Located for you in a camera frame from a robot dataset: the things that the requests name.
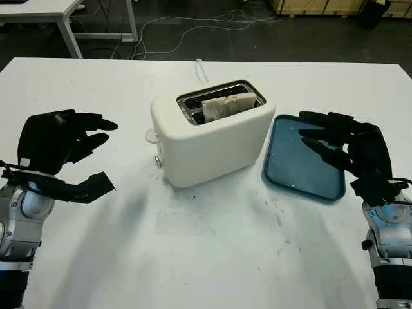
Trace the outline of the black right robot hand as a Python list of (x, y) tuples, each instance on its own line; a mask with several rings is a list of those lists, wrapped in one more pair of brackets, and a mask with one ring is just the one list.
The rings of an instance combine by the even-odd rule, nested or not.
[(392, 178), (389, 151), (378, 126), (334, 112), (301, 111), (299, 118), (317, 126), (300, 129), (299, 134), (302, 142), (324, 162), (357, 178), (375, 173)]

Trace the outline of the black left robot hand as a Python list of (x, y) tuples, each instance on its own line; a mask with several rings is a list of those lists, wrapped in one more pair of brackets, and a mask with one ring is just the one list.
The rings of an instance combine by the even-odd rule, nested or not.
[(76, 163), (108, 139), (106, 131), (118, 125), (96, 113), (78, 113), (73, 109), (28, 117), (18, 148), (19, 166), (56, 175), (66, 163)]

